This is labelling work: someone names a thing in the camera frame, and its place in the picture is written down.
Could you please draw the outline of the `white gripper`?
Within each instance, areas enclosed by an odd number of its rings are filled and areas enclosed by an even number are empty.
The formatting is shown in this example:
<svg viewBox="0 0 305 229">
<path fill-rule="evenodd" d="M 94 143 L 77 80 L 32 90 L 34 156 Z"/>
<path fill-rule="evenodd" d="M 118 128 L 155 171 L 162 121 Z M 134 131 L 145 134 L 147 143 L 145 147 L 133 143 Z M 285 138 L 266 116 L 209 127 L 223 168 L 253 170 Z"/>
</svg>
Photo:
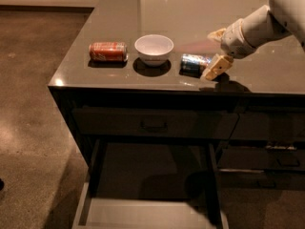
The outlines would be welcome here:
<svg viewBox="0 0 305 229">
<path fill-rule="evenodd" d="M 234 59 L 245 58 L 256 51 L 256 48 L 245 39 L 242 25 L 243 20 L 238 19 L 227 29 L 222 28 L 207 35 L 210 40 L 221 42 L 221 50 L 227 55 L 217 53 L 201 74 L 201 80 L 216 79 L 233 65 Z"/>
</svg>

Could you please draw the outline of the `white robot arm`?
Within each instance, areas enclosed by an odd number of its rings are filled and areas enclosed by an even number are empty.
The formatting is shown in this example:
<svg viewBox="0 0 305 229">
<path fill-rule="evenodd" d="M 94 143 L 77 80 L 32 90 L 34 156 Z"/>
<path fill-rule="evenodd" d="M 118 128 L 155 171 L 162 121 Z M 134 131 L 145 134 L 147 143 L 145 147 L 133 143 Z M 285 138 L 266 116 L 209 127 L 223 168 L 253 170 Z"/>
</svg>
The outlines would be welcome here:
<svg viewBox="0 0 305 229">
<path fill-rule="evenodd" d="M 211 32 L 208 37 L 220 44 L 201 76 L 214 80 L 226 72 L 235 59 L 253 54 L 259 47 L 293 35 L 301 47 L 305 44 L 305 0 L 269 0 L 268 5 L 240 18 L 228 28 Z"/>
</svg>

